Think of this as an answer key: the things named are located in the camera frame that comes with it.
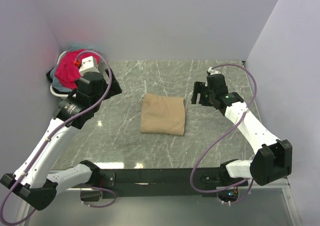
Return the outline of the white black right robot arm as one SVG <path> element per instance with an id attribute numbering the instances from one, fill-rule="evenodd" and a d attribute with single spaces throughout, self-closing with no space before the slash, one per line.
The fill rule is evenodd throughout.
<path id="1" fill-rule="evenodd" d="M 249 110 L 236 92 L 229 92 L 223 74 L 214 71 L 206 82 L 196 81 L 191 103 L 211 106 L 229 119 L 249 142 L 252 160 L 231 160 L 220 166 L 219 179 L 230 186 L 237 180 L 253 179 L 264 186 L 292 173 L 293 147 L 272 134 Z"/>

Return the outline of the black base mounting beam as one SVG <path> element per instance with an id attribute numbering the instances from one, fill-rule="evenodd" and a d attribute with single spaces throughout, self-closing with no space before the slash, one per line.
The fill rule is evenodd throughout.
<path id="1" fill-rule="evenodd" d="M 110 189 L 118 197 L 192 196 L 215 197 L 199 193 L 190 185 L 191 168 L 173 169 L 102 169 L 96 185 Z M 193 184 L 200 190 L 215 190 L 240 182 L 220 167 L 197 168 Z"/>

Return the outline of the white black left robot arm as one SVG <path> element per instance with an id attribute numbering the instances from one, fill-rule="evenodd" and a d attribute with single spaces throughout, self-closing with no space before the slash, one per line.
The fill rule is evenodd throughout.
<path id="1" fill-rule="evenodd" d="M 111 69 L 109 81 L 98 72 L 87 72 L 76 80 L 76 89 L 63 99 L 53 114 L 49 126 L 27 160 L 13 173 L 4 174 L 1 184 L 36 210 L 45 209 L 59 193 L 77 185 L 99 187 L 100 168 L 88 161 L 50 173 L 69 140 L 99 110 L 101 102 L 122 92 Z"/>

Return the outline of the white perforated laundry basket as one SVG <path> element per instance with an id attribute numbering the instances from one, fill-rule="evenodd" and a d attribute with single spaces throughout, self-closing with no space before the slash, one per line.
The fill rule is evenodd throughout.
<path id="1" fill-rule="evenodd" d="M 60 61 L 63 59 L 65 55 L 66 55 L 66 51 L 60 54 L 60 56 L 58 57 L 57 63 L 54 67 L 58 68 Z M 69 93 L 72 91 L 72 89 L 66 88 L 60 83 L 60 86 L 57 86 L 57 87 L 53 87 L 50 84 L 50 91 L 53 95 L 63 98 L 63 97 L 67 97 Z"/>

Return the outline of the beige t shirt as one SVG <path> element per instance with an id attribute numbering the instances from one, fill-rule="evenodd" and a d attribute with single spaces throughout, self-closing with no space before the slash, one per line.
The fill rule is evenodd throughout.
<path id="1" fill-rule="evenodd" d="M 186 108 L 182 97 L 146 93 L 142 100 L 142 133 L 182 136 L 185 132 Z"/>

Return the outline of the red t shirt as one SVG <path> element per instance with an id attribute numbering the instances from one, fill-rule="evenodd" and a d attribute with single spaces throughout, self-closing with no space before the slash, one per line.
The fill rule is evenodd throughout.
<path id="1" fill-rule="evenodd" d="M 75 81 L 81 77 L 79 65 L 75 65 L 76 57 L 85 51 L 80 49 L 76 51 L 68 51 L 60 60 L 54 75 L 58 82 L 65 88 L 73 90 L 77 88 Z"/>

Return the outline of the grey blue t shirt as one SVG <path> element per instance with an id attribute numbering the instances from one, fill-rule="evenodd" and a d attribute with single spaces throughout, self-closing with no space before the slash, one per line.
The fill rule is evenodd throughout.
<path id="1" fill-rule="evenodd" d="M 81 44 L 70 44 L 66 52 L 58 58 L 56 66 L 47 73 L 47 78 L 52 87 L 58 92 L 69 93 L 77 88 L 76 80 L 81 78 L 79 66 L 74 64 L 76 57 L 84 50 L 99 53 L 96 48 Z"/>

